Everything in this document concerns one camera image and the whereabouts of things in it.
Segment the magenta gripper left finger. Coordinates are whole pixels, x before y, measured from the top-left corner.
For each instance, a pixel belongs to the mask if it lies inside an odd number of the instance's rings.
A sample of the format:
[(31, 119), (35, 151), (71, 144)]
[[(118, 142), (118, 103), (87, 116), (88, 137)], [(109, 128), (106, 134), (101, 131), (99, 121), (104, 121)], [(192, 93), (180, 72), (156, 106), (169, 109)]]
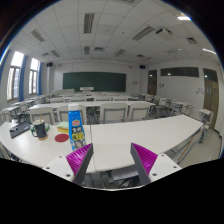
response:
[(66, 156), (66, 160), (74, 173), (74, 183), (81, 185), (93, 155), (93, 144), (90, 143)]

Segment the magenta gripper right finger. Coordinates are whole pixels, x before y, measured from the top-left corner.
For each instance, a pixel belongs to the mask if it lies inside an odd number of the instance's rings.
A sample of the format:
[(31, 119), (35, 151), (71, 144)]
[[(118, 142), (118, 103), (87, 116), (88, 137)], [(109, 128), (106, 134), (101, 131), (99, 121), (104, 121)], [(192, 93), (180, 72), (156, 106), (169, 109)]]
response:
[(135, 162), (139, 179), (142, 185), (150, 183), (149, 173), (158, 157), (154, 152), (136, 143), (131, 144), (130, 153)]

